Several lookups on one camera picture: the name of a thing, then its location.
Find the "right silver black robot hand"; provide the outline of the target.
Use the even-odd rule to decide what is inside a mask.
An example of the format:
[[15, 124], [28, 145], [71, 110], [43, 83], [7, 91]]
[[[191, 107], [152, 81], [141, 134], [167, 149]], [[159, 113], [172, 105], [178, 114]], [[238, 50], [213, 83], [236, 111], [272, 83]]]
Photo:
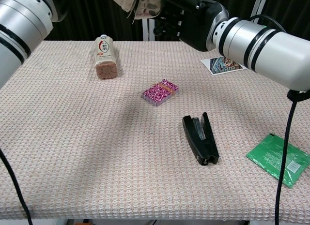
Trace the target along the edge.
[[206, 52], [215, 49], [212, 38], [216, 27], [229, 18], [224, 6], [214, 0], [163, 0], [155, 17], [155, 36], [165, 35]]

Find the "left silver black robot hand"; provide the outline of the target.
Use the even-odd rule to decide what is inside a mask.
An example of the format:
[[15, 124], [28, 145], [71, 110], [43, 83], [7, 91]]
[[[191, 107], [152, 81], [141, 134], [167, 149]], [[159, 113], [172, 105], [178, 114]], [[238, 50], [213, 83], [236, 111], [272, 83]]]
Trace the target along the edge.
[[67, 15], [71, 0], [52, 0], [52, 22], [61, 22]]

